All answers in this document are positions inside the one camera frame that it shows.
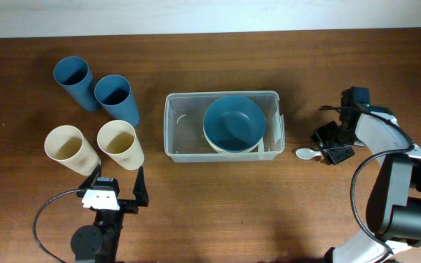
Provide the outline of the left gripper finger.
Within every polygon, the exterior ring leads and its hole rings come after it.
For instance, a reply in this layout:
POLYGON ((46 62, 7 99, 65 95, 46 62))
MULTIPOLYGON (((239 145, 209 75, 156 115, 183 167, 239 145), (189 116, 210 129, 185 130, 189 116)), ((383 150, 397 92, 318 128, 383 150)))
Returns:
POLYGON ((144 169, 142 166, 139 167, 137 177, 134 183, 133 194, 136 202, 147 202, 148 192, 145 185, 144 169))
POLYGON ((98 164, 94 171, 80 184, 80 189, 90 189, 96 182, 96 179, 101 176, 102 165, 98 164))

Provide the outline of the white plastic spoon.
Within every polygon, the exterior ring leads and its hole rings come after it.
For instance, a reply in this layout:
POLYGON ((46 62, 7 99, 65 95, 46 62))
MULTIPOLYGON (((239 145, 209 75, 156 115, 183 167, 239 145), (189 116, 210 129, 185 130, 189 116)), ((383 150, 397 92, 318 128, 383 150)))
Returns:
POLYGON ((320 150, 312 150, 310 148, 299 148, 295 151, 295 155, 299 159, 310 160, 316 157, 323 156, 320 150))

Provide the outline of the cream bowl front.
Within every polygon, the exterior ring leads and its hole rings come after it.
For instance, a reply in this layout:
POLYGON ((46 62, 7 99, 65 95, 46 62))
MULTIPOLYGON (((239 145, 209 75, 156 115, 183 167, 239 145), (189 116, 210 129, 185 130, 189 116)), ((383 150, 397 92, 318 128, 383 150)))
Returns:
POLYGON ((208 136, 206 131, 203 132, 207 143, 217 153, 249 153, 255 150, 256 147, 263 142, 264 138, 260 137, 260 139, 255 142, 252 136, 242 139, 228 131, 225 131, 221 135, 213 132, 211 137, 208 136))

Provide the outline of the cream bowl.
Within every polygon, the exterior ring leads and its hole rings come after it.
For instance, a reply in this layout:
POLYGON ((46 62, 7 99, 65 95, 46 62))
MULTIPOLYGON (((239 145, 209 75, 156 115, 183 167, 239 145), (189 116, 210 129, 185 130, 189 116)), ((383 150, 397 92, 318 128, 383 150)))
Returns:
POLYGON ((221 135, 213 132, 211 137, 208 136, 206 131, 203 132, 207 143, 217 153, 249 153, 255 150, 256 147, 263 142, 264 138, 260 137, 260 139, 255 142, 252 136, 242 139, 228 131, 225 131, 221 135))
POLYGON ((256 144, 256 145, 254 145, 254 146, 252 146, 252 147, 250 147, 250 148, 247 148, 247 149, 244 149, 244 150, 225 150, 225 149, 223 149, 223 148, 220 148, 218 145, 215 145, 214 143, 212 143, 212 142, 208 142, 208 144, 212 147, 212 149, 214 149, 217 153, 249 153, 249 152, 251 152, 251 151, 253 151, 254 149, 256 149, 257 148, 257 146, 258 146, 258 144, 256 144))

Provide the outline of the white plastic fork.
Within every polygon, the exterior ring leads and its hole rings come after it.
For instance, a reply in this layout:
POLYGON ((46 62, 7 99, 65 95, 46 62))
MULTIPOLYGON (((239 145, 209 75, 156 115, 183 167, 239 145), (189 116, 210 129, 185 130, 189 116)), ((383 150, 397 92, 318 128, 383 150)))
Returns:
POLYGON ((264 145, 264 140, 261 139, 259 141, 259 144, 257 146, 257 152, 258 152, 258 159, 259 160, 264 160, 265 159, 265 145, 264 145))

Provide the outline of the blue bowl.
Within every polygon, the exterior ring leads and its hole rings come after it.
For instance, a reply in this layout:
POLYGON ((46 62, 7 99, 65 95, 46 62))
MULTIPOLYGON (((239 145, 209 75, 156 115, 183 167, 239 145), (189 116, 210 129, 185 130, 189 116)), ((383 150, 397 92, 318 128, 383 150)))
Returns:
POLYGON ((253 150, 265 135, 262 109, 244 96, 225 96, 205 111, 203 132, 219 150, 242 153, 253 150))

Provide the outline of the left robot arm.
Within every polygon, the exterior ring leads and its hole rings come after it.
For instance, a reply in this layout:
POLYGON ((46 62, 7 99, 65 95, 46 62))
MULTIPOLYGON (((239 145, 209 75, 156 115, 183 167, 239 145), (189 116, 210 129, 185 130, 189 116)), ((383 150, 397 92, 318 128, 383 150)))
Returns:
POLYGON ((118 181, 101 176, 101 171, 102 167, 97 165, 78 188, 77 196, 82 199, 83 207, 96 215, 92 224, 80 227, 71 238, 76 262, 114 262, 124 216, 137 214, 140 207, 149 203, 142 167, 134 183, 134 199, 120 199, 118 181))

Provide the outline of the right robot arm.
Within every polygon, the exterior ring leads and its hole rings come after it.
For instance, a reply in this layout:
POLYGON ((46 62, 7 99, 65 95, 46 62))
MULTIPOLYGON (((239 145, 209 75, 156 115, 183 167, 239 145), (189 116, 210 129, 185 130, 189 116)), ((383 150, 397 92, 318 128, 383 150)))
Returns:
POLYGON ((385 262, 391 256, 421 246, 421 148, 398 125, 386 107, 370 103, 369 90, 355 87, 341 94, 334 109, 338 121, 314 131, 311 140, 328 164, 354 155, 353 146, 365 146, 371 156, 354 171, 350 205, 359 226, 357 234, 330 248, 324 262, 385 262), (378 161, 379 174, 361 221, 355 205, 355 187, 362 169, 378 161))

